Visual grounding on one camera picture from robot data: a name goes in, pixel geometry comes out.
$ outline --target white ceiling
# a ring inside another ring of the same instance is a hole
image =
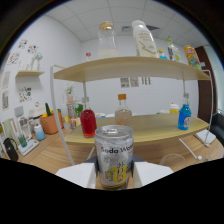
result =
[[[133,20],[160,28],[155,38],[170,36],[180,46],[209,45],[197,28],[171,8],[152,0],[72,0],[45,15],[66,26],[82,42],[98,38],[98,27],[103,21],[113,22],[117,36],[132,36],[122,32],[122,26],[131,26]]]

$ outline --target soda can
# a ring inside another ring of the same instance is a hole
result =
[[[184,51],[187,57],[188,64],[193,68],[201,70],[200,61],[195,49],[189,45],[186,45],[184,47]]]
[[[133,129],[122,125],[103,126],[96,129],[94,138],[103,189],[126,189],[133,156]]]

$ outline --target red bottle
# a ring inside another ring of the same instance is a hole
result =
[[[91,138],[95,135],[96,118],[95,113],[89,107],[89,97],[83,97],[83,111],[80,114],[82,132],[84,137]]]

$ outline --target wooden shelf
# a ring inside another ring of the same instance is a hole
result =
[[[172,140],[195,134],[208,128],[209,124],[194,116],[191,117],[190,128],[182,131],[177,128],[179,114],[155,114],[133,116],[134,145],[148,145],[158,141]],[[115,124],[115,118],[97,118],[97,127]],[[69,134],[67,144],[94,146],[94,138],[85,138],[81,125]]]
[[[55,79],[89,82],[121,77],[161,77],[210,80],[202,71],[183,63],[149,57],[116,57],[85,62],[54,73]]]
[[[20,70],[18,71],[16,77],[36,77],[44,74],[44,71],[35,71],[35,70]]]

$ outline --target dark object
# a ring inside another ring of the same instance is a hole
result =
[[[212,115],[210,132],[214,134],[224,146],[224,115],[220,113],[214,113]]]
[[[47,103],[45,103],[45,107],[46,107],[47,116],[51,116],[51,112]]]
[[[13,140],[15,142],[15,140],[12,138],[6,138],[3,144],[5,145],[5,150],[9,158],[13,161],[17,161],[19,159],[19,156],[10,140]]]

